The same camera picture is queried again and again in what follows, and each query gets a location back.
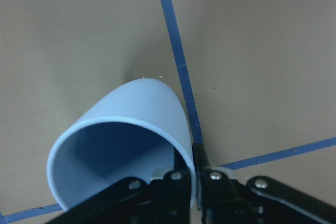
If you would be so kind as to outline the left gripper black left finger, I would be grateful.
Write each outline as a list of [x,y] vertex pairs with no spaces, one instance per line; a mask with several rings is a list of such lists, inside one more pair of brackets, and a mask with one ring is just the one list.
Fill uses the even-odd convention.
[[184,158],[184,156],[176,149],[173,150],[174,165],[173,171],[175,173],[188,172],[191,177],[195,177],[195,167],[192,159]]

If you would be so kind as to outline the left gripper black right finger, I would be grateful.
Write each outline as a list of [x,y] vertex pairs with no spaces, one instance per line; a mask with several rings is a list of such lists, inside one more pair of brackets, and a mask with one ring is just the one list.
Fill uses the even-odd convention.
[[203,143],[193,143],[192,152],[195,170],[197,172],[201,172],[211,167],[207,157],[205,145]]

